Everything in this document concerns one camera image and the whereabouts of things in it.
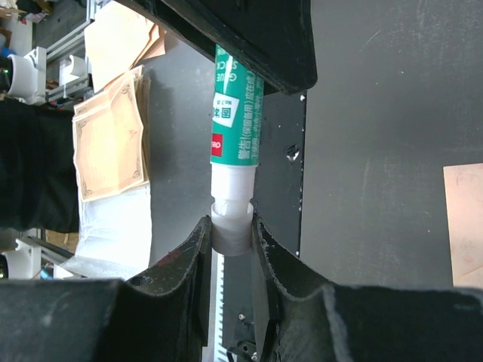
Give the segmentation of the white green glue stick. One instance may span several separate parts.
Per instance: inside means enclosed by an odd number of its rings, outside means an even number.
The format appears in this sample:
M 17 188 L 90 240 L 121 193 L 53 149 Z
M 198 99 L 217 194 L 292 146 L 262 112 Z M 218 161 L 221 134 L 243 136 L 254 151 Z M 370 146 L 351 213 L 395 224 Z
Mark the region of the white green glue stick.
M 259 165 L 264 80 L 216 46 L 211 132 L 211 194 L 248 202 Z

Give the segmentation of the white glue stick cap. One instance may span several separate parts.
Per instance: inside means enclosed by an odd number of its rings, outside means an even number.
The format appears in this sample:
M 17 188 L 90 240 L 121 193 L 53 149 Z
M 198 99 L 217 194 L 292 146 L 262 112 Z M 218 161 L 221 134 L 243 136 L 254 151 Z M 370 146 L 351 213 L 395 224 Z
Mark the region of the white glue stick cap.
M 240 256 L 251 248 L 251 223 L 254 207 L 248 203 L 246 211 L 235 216 L 222 216 L 211 206 L 212 247 L 224 256 Z

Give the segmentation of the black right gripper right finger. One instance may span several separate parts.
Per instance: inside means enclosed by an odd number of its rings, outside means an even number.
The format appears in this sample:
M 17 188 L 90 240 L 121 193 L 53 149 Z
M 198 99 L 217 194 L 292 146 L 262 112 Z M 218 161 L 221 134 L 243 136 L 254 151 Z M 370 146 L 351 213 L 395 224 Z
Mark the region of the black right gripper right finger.
M 252 223 L 261 361 L 480 361 L 482 291 L 335 284 Z

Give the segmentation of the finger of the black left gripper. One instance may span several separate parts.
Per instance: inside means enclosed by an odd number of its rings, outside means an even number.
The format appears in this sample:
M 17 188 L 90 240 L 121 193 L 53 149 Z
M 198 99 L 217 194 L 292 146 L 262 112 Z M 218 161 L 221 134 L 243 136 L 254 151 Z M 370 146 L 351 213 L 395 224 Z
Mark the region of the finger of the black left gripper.
M 209 59 L 221 46 L 269 85 L 306 91 L 317 82 L 311 3 L 298 1 L 133 0 L 124 6 L 163 25 Z

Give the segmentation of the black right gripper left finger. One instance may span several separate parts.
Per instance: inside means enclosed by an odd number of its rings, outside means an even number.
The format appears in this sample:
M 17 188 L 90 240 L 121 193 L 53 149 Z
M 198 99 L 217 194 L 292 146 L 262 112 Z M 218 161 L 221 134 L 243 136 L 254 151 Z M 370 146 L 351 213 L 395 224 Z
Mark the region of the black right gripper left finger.
M 211 219 L 132 278 L 1 283 L 3 361 L 200 361 L 208 343 Z

